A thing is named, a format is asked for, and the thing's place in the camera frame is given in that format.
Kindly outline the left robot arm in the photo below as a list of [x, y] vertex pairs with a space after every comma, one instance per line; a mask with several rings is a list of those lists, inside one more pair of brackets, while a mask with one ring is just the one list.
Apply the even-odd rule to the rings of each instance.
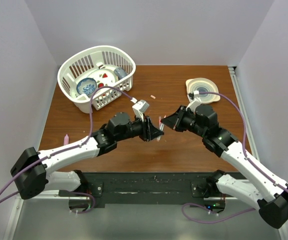
[[61, 173], [59, 169], [109, 153], [116, 149], [119, 141], [139, 137], [150, 142], [163, 134], [148, 116], [131, 120], [127, 113], [119, 112], [99, 130], [79, 141], [43, 151], [33, 147], [25, 149], [10, 173], [24, 200], [49, 190], [64, 190], [82, 196], [88, 185], [82, 173], [76, 170]]

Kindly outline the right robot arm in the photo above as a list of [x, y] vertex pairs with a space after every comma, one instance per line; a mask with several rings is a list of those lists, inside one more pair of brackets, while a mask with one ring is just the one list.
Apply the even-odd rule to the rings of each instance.
[[161, 123], [177, 132], [190, 131], [202, 138], [206, 149], [234, 166], [250, 183], [216, 171], [207, 180], [211, 196], [233, 196], [257, 210], [270, 226], [279, 229], [288, 220], [288, 183], [268, 170], [228, 130], [220, 127], [217, 113], [209, 105], [194, 111], [181, 106]]

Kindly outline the white pink-end marker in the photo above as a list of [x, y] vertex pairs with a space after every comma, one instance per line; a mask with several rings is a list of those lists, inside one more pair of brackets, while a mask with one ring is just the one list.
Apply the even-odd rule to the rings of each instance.
[[[161, 123], [161, 124], [160, 124], [160, 130], [163, 131], [163, 129], [164, 129], [164, 124]], [[161, 137], [162, 137], [162, 135], [158, 136], [156, 140], [159, 142], [160, 139], [161, 139]]]

